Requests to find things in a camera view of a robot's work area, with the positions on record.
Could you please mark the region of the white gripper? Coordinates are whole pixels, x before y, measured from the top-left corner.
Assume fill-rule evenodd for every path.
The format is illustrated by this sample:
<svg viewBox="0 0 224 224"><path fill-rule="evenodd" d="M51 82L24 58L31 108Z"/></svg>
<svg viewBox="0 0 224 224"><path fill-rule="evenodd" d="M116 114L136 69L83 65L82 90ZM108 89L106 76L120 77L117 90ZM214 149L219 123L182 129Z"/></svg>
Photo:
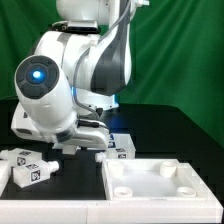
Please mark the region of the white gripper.
<svg viewBox="0 0 224 224"><path fill-rule="evenodd" d="M21 139L63 146L106 149L109 143L109 131L102 122L77 119L75 112L60 122L41 126L30 118L22 106L17 106L11 129Z"/></svg>

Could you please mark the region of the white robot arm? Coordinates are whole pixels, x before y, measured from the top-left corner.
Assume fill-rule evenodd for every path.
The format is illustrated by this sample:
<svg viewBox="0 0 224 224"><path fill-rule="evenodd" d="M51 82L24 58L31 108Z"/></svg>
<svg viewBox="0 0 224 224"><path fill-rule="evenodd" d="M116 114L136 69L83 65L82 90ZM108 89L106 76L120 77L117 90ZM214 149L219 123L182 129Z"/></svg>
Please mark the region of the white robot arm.
<svg viewBox="0 0 224 224"><path fill-rule="evenodd" d="M44 33L14 76L11 129L23 139L106 149L99 113L131 76L130 23L150 0L56 0L61 20Z"/></svg>

